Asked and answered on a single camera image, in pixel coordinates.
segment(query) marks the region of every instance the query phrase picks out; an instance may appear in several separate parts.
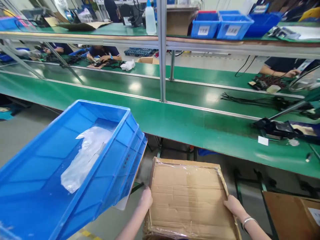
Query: plastic bag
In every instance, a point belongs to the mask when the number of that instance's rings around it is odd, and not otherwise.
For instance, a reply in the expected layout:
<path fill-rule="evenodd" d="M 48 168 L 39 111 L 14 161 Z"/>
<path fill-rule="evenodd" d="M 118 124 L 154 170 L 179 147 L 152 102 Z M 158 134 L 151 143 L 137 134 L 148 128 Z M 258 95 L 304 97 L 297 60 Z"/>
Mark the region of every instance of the plastic bag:
<path fill-rule="evenodd" d="M 81 149 L 61 174 L 61 185 L 70 193 L 80 188 L 111 136 L 111 131 L 94 126 L 76 137 L 83 138 Z"/>
<path fill-rule="evenodd" d="M 128 62 L 122 64 L 120 67 L 122 70 L 130 71 L 135 66 L 136 66 L 136 64 L 135 64 L 134 60 L 132 60 L 132 61 L 128 61 Z"/>

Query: person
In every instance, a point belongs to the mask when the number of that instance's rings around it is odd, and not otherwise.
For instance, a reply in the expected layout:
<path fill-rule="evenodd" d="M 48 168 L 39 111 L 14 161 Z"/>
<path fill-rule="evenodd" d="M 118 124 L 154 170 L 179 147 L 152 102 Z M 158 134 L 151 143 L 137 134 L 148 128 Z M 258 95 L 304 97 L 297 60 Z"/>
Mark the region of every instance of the person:
<path fill-rule="evenodd" d="M 114 59 L 121 61 L 122 57 L 116 47 L 109 46 L 93 46 L 90 48 L 87 59 L 93 62 L 95 56 L 100 56 L 100 61 L 108 61 Z"/>
<path fill-rule="evenodd" d="M 123 230 L 119 233 L 115 240 L 134 240 L 138 230 L 143 223 L 144 217 L 153 202 L 151 190 L 146 187 L 141 195 L 138 206 L 135 209 L 131 219 Z M 235 215 L 252 238 L 252 240 L 271 240 L 268 235 L 262 230 L 258 223 L 247 214 L 243 206 L 234 196 L 229 195 L 228 200 L 223 202 L 229 211 Z"/>
<path fill-rule="evenodd" d="M 318 60 L 271 57 L 265 61 L 260 73 L 276 77 L 293 78 L 301 74 L 302 71 L 310 71 L 318 65 L 320 65 L 320 61 Z"/>
<path fill-rule="evenodd" d="M 109 18 L 114 23 L 120 22 L 120 11 L 114 0 L 104 0 L 104 6 L 108 12 Z"/>
<path fill-rule="evenodd" d="M 247 214 L 246 210 L 238 199 L 232 195 L 229 195 L 228 200 L 224 201 L 223 204 L 240 220 L 252 240 L 271 240 L 271 238 L 262 230 L 259 224 L 253 218 L 251 218 L 249 214 Z"/>
<path fill-rule="evenodd" d="M 50 43 L 50 45 L 54 48 L 54 50 L 59 53 L 60 55 L 69 55 L 70 53 L 73 53 L 73 50 L 71 47 L 66 43 Z M 45 48 L 45 53 L 50 54 L 51 51 L 48 48 Z"/>

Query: bracelet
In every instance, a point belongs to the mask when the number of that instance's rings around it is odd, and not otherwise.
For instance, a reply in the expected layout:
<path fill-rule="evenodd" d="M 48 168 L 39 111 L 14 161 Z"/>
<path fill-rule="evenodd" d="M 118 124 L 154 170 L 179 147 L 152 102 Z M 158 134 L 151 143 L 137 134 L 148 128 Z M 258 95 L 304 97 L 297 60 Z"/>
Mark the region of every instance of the bracelet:
<path fill-rule="evenodd" d="M 258 223 L 254 218 L 252 218 L 252 217 L 249 217 L 249 218 L 247 218 L 246 220 L 244 220 L 244 222 L 241 224 L 241 227 L 242 227 L 242 229 L 245 231 L 246 234 L 249 234 L 249 233 L 248 233 L 248 231 L 246 230 L 245 225 L 246 225 L 246 223 L 249 222 L 250 220 L 253 220 L 253 221 L 255 221 L 257 224 L 259 224 L 259 223 Z"/>

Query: plastic bottle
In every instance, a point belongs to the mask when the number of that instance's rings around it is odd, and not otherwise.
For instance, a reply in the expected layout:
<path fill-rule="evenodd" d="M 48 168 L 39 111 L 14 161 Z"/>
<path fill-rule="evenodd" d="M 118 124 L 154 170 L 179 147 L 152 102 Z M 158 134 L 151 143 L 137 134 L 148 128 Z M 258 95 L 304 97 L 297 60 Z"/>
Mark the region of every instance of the plastic bottle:
<path fill-rule="evenodd" d="M 147 7 L 146 7 L 146 28 L 147 28 L 147 34 L 148 35 L 154 35 L 157 33 L 156 28 L 156 20 L 154 18 L 154 11 L 151 7 L 150 0 L 147 0 Z"/>

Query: human hand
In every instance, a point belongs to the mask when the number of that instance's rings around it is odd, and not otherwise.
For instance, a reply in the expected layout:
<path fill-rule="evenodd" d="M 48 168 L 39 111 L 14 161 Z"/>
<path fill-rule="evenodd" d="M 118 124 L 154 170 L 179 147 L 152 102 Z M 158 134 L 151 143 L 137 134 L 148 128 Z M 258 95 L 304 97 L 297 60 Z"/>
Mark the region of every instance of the human hand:
<path fill-rule="evenodd" d="M 100 61 L 102 62 L 102 61 L 108 61 L 108 60 L 110 60 L 111 59 L 111 57 L 109 56 L 109 55 L 104 55 L 104 56 L 102 56 L 101 58 L 100 58 Z"/>
<path fill-rule="evenodd" d="M 229 211 L 243 222 L 246 218 L 250 217 L 243 206 L 234 196 L 229 195 L 227 201 L 223 201 L 223 204 L 229 209 Z"/>
<path fill-rule="evenodd" d="M 153 198 L 151 195 L 151 189 L 148 186 L 146 186 L 146 188 L 142 192 L 141 198 L 138 203 L 138 207 L 142 207 L 148 210 L 151 207 L 152 202 Z"/>
<path fill-rule="evenodd" d="M 299 75 L 300 73 L 301 73 L 301 71 L 300 71 L 300 70 L 298 70 L 298 69 L 293 69 L 293 70 L 291 70 L 291 71 L 287 72 L 287 73 L 284 75 L 284 77 L 290 77 L 290 78 L 293 78 L 293 77 L 295 77 L 295 76 Z"/>

